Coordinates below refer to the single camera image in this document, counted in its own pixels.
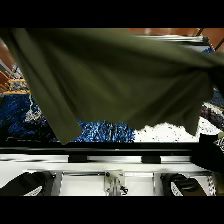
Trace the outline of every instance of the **olive green cloth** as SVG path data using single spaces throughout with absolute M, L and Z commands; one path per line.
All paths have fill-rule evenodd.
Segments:
M 168 122 L 195 134 L 201 105 L 223 77 L 222 54 L 206 55 L 124 30 L 0 29 L 31 93 L 61 143 L 81 134 L 77 119 Z

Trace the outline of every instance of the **green fabric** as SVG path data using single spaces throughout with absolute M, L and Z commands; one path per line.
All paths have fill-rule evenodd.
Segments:
M 141 129 L 168 122 L 195 134 L 212 98 L 206 55 L 118 29 L 0 29 L 31 93 L 61 143 L 81 134 L 76 122 L 127 122 Z

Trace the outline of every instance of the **t-shirt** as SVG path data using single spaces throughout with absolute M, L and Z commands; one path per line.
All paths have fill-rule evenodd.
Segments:
M 11 28 L 0 37 L 63 144 L 81 134 L 77 119 L 137 130 L 168 122 L 194 135 L 213 84 L 224 93 L 220 53 L 111 28 Z

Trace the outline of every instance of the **blue textured cloth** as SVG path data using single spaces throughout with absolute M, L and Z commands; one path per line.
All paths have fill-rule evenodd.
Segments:
M 57 141 L 46 118 L 41 114 L 37 120 L 25 121 L 30 109 L 29 95 L 7 95 L 0 106 L 0 139 L 9 137 L 41 142 Z M 36 103 L 33 112 L 38 110 Z M 124 123 L 82 122 L 82 134 L 73 142 L 133 142 L 134 131 Z

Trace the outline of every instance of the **metal bracket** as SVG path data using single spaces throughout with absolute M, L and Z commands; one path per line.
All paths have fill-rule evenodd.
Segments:
M 123 170 L 110 170 L 105 172 L 104 190 L 109 196 L 121 196 L 121 191 L 127 194 Z

